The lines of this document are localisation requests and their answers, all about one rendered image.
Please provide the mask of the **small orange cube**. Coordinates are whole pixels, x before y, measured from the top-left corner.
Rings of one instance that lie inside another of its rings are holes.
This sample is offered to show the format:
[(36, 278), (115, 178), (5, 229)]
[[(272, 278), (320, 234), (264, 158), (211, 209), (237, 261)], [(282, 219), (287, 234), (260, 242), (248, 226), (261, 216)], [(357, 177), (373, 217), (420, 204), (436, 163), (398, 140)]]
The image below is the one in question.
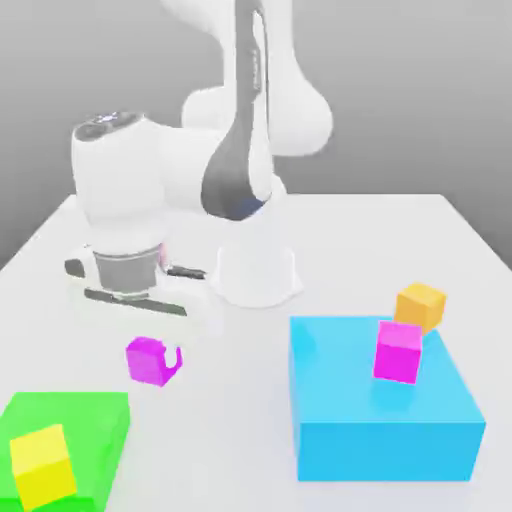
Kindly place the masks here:
[(442, 291), (416, 282), (398, 293), (393, 320), (420, 326), (426, 335), (441, 322), (445, 303), (446, 295)]

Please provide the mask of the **small purple cube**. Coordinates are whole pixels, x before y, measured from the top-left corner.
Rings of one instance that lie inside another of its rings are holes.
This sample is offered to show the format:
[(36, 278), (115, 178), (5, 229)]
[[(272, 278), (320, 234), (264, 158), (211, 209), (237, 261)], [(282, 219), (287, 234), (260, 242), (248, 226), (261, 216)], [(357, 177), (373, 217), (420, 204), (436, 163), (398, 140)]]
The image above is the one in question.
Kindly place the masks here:
[(125, 349), (130, 377), (138, 382), (165, 386), (183, 365), (181, 347), (179, 348), (180, 362), (175, 368), (167, 368), (166, 345), (154, 338), (136, 337)]

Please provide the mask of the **small yellow cube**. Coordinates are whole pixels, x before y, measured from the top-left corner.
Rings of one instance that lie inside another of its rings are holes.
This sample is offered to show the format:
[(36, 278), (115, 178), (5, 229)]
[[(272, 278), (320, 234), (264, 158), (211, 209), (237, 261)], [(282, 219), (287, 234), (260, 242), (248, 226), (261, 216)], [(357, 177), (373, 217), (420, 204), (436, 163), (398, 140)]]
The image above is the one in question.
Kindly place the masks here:
[(9, 449), (25, 512), (76, 494), (76, 479), (61, 424), (14, 438), (9, 441)]

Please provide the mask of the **large green box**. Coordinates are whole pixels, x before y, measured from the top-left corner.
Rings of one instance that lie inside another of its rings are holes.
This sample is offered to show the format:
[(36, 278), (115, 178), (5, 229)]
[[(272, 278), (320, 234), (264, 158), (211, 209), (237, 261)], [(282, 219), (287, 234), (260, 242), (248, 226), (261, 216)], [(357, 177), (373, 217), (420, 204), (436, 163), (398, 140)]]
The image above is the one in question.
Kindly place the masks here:
[(25, 512), (9, 441), (61, 424), (76, 479), (75, 495), (32, 512), (105, 512), (130, 426), (121, 392), (17, 392), (0, 414), (0, 512)]

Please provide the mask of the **large blue box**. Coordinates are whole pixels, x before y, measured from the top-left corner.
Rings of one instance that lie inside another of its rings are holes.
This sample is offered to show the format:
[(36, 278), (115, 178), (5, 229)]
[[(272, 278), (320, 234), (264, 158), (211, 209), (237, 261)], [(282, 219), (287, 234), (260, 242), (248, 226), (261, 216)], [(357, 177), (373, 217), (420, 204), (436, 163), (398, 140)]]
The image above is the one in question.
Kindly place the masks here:
[(289, 389), (301, 481), (467, 481), (486, 422), (439, 332), (416, 383), (377, 379), (378, 316), (293, 316)]

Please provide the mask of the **small magenta cube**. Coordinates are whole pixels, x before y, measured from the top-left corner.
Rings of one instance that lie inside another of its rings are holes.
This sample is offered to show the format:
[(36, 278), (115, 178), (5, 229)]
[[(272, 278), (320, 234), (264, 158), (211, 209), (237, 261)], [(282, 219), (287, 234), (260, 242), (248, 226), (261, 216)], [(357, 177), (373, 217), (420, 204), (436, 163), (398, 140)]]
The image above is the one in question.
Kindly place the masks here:
[(422, 328), (380, 320), (373, 377), (415, 385), (422, 356)]

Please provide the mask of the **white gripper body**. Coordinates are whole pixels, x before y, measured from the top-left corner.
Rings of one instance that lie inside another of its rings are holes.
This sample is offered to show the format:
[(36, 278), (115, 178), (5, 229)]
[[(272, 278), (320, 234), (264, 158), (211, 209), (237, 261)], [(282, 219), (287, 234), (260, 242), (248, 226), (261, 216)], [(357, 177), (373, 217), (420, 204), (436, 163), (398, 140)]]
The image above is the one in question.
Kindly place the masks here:
[(70, 300), (81, 324), (117, 336), (220, 337), (224, 330), (222, 308), (203, 284), (163, 285), (135, 299), (72, 284)]

